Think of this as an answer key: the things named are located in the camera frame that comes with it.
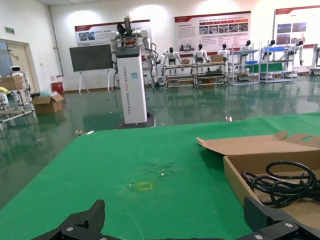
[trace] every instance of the yellow tape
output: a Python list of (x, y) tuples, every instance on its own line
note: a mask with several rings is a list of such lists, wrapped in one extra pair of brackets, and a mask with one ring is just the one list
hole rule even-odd
[(139, 191), (150, 191), (154, 189), (154, 184), (150, 181), (139, 182), (137, 185)]

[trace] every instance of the green tablecloth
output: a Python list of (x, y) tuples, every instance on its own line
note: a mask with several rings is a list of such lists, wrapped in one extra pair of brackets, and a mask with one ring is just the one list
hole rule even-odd
[[(246, 65), (244, 67), (245, 69), (250, 69), (250, 73), (258, 73), (259, 72), (259, 64), (252, 64), (252, 65)], [(268, 72), (276, 72), (276, 71), (283, 71), (284, 66), (282, 63), (269, 63), (268, 65)], [(262, 63), (261, 64), (261, 72), (267, 71), (267, 64)]]
[(250, 232), (242, 206), (222, 155), (196, 137), (320, 135), (319, 122), (320, 113), (310, 113), (80, 136), (2, 209), (0, 239), (36, 237), (97, 199), (106, 202), (102, 232), (123, 240), (236, 239)]

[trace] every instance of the display rack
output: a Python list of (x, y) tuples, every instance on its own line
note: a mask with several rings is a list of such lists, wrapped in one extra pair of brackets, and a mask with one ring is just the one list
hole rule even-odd
[(6, 92), (7, 95), (12, 95), (15, 99), (14, 102), (5, 103), (0, 98), (0, 131), (3, 131), (2, 124), (13, 120), (15, 118), (33, 113), (36, 118), (34, 106), (31, 103), (30, 89), (11, 90)]
[[(294, 75), (294, 62), (295, 62), (295, 54), (293, 54), (293, 59), (292, 60), (277, 60), (277, 61), (269, 61), (269, 53), (274, 53), (274, 52), (284, 52), (285, 53), (285, 59), (287, 59), (288, 56), (288, 42), (286, 43), (286, 47), (284, 50), (272, 50), (270, 51), (270, 48), (267, 47), (266, 49), (263, 49), (266, 51), (266, 71), (262, 71), (260, 73), (260, 76), (263, 77), (265, 76), (265, 79), (260, 78), (260, 82), (264, 84), (271, 84), (271, 83), (285, 83), (285, 82), (292, 82), (293, 81), (293, 75)], [(269, 63), (276, 64), (276, 63), (282, 63), (284, 64), (284, 69), (286, 69), (286, 65), (289, 64), (289, 62), (292, 62), (292, 70), (281, 70), (281, 71), (269, 71)], [(291, 78), (286, 78), (286, 74), (291, 74)]]
[[(224, 73), (199, 73), (199, 68), (209, 68), (209, 67), (218, 67), (218, 66), (224, 66)], [(194, 65), (195, 73), (194, 73), (194, 88), (198, 88), (199, 86), (205, 86), (205, 85), (218, 85), (218, 84), (225, 84), (227, 85), (227, 75), (226, 75), (226, 62), (225, 61), (219, 61), (219, 62), (206, 62), (206, 63), (196, 63)], [(218, 82), (209, 82), (209, 83), (198, 83), (199, 79), (205, 80), (205, 79), (220, 79), (224, 78), (224, 81), (218, 81)]]
[[(164, 69), (165, 86), (167, 88), (190, 86), (189, 84), (179, 85), (180, 82), (191, 82), (194, 85), (195, 84), (195, 77), (194, 77), (194, 74), (192, 74), (192, 73), (190, 73), (190, 74), (167, 75), (167, 71), (177, 70), (177, 69), (185, 69), (185, 68), (193, 69), (194, 65), (190, 63), (190, 64), (164, 66), (163, 69)], [(177, 82), (177, 85), (170, 85), (170, 82)]]
[(228, 64), (228, 67), (231, 66), (232, 71), (231, 71), (231, 76), (229, 75), (228, 77), (232, 78), (232, 81), (229, 82), (230, 85), (232, 86), (243, 86), (243, 85), (251, 85), (251, 84), (258, 84), (260, 82), (260, 64), (258, 63), (258, 73), (254, 73), (252, 69), (252, 73), (248, 73), (246, 76), (249, 77), (249, 80), (239, 80), (239, 75), (240, 72), (235, 73), (235, 67), (245, 67), (245, 66), (254, 66), (256, 63), (235, 63), (234, 61), (234, 56), (241, 57), (241, 55), (249, 55), (252, 54), (252, 61), (255, 61), (255, 54), (256, 52), (259, 52), (259, 59), (260, 59), (260, 48), (259, 49), (254, 49), (254, 45), (252, 44), (253, 49), (249, 50), (242, 50), (242, 51), (235, 51), (234, 45), (231, 45), (231, 54), (228, 54), (227, 58), (229, 59), (229, 56), (231, 56), (231, 64)]

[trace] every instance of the box flap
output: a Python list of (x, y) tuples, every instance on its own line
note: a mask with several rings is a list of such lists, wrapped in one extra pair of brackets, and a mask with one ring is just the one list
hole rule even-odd
[(304, 144), (303, 139), (309, 137), (309, 135), (296, 134), (284, 140), (287, 134), (288, 132), (281, 131), (275, 135), (245, 136), (212, 140), (203, 140), (197, 137), (197, 141), (203, 147), (226, 156), (305, 152), (316, 151), (320, 148), (320, 146), (317, 147), (315, 144), (316, 140), (320, 140), (320, 137), (313, 136), (311, 138), (314, 138), (313, 140), (309, 140)]
[(32, 104), (33, 105), (49, 104), (50, 102), (51, 102), (51, 97), (50, 96), (40, 96), (40, 97), (32, 99)]
[(63, 101), (63, 100), (64, 100), (63, 96), (61, 96), (59, 93), (58, 93), (57, 95), (55, 95), (55, 96), (52, 96), (51, 98), (52, 98), (55, 102), (60, 102), (60, 101)]

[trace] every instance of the wall pipe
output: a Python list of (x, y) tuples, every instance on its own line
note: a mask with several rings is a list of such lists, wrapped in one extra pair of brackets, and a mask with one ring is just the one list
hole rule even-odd
[(58, 57), (58, 62), (59, 62), (60, 71), (61, 71), (61, 74), (57, 75), (56, 77), (57, 78), (61, 78), (65, 74), (64, 74), (64, 69), (62, 67), (61, 56), (60, 56), (60, 51), (59, 51), (59, 46), (58, 46), (58, 41), (57, 41), (57, 35), (56, 35), (56, 30), (55, 30), (55, 25), (54, 25), (54, 19), (52, 17), (52, 12), (51, 12), (51, 6), (48, 5), (48, 8), (49, 8), (49, 16), (50, 16), (50, 20), (51, 20), (51, 26), (52, 26), (52, 32), (53, 32), (53, 38), (54, 38), (54, 44), (55, 44), (55, 47), (53, 47), (53, 49), (56, 50), (56, 55)]

